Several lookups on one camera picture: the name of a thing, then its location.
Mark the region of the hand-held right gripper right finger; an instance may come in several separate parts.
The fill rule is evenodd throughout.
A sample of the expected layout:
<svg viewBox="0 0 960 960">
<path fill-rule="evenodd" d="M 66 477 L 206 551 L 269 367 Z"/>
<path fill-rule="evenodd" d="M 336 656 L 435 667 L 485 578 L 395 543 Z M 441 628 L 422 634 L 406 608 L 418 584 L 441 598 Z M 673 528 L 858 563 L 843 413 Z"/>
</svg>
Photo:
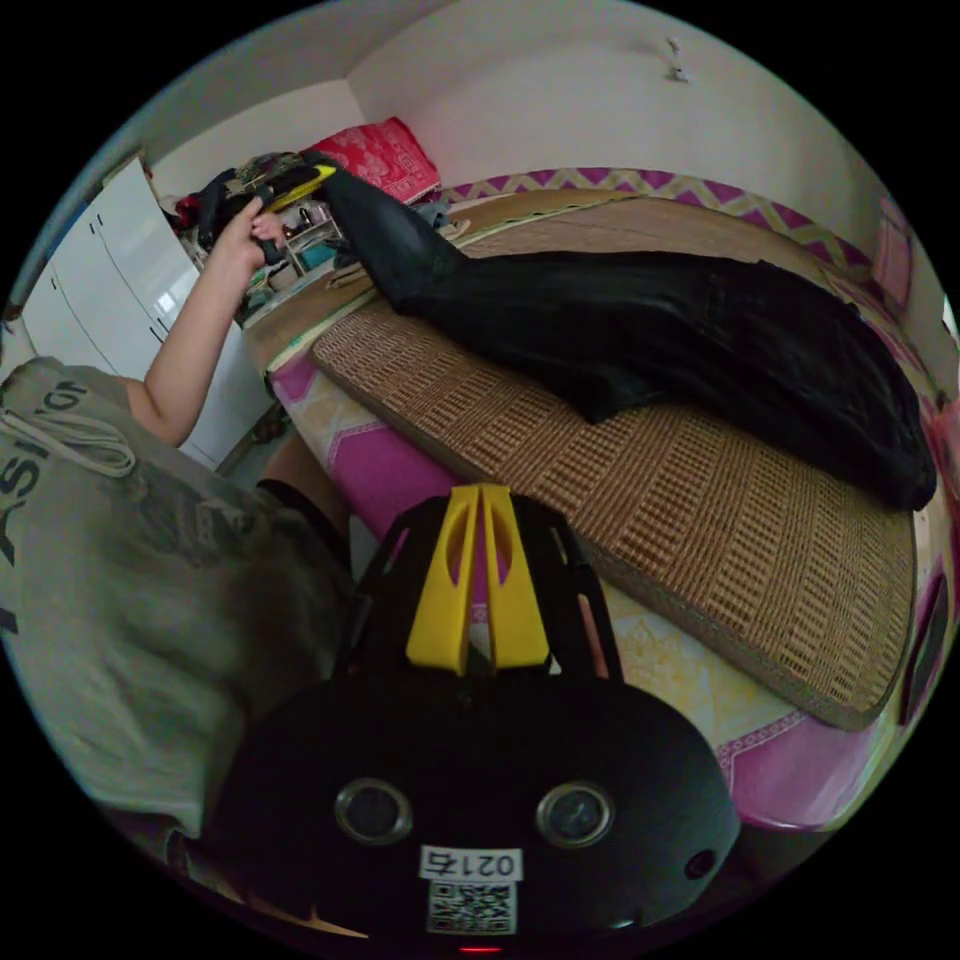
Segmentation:
<svg viewBox="0 0 960 960">
<path fill-rule="evenodd" d="M 495 669 L 546 669 L 551 652 L 511 492 L 480 487 L 487 625 Z"/>
</svg>

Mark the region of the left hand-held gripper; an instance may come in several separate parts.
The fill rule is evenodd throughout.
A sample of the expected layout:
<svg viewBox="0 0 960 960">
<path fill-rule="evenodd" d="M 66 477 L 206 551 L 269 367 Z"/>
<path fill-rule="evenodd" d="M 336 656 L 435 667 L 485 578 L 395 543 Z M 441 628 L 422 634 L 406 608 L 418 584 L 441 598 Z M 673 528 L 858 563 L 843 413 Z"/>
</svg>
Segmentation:
<svg viewBox="0 0 960 960">
<path fill-rule="evenodd" d="M 269 153 L 218 175 L 200 192 L 200 247 L 209 252 L 228 222 L 253 198 L 266 212 L 279 212 L 309 199 L 332 176 L 318 151 Z"/>
</svg>

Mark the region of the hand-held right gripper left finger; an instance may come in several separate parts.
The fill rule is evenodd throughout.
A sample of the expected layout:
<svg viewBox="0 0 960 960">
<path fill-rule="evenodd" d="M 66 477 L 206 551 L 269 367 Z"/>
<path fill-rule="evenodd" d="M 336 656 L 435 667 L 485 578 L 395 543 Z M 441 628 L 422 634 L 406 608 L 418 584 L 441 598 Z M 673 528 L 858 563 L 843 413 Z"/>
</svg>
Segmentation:
<svg viewBox="0 0 960 960">
<path fill-rule="evenodd" d="M 414 667 L 466 667 L 479 505 L 477 485 L 451 489 L 406 644 Z"/>
</svg>

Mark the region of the person's left hand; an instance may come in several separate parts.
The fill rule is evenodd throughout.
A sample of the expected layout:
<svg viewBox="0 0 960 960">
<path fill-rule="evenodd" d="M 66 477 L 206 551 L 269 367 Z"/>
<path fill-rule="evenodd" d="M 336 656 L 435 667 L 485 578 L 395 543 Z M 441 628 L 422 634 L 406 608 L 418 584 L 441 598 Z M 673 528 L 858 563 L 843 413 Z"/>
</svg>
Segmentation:
<svg viewBox="0 0 960 960">
<path fill-rule="evenodd" d="M 207 259 L 206 271 L 249 281 L 265 265 L 282 258 L 287 245 L 277 214 L 254 195 L 222 230 Z"/>
</svg>

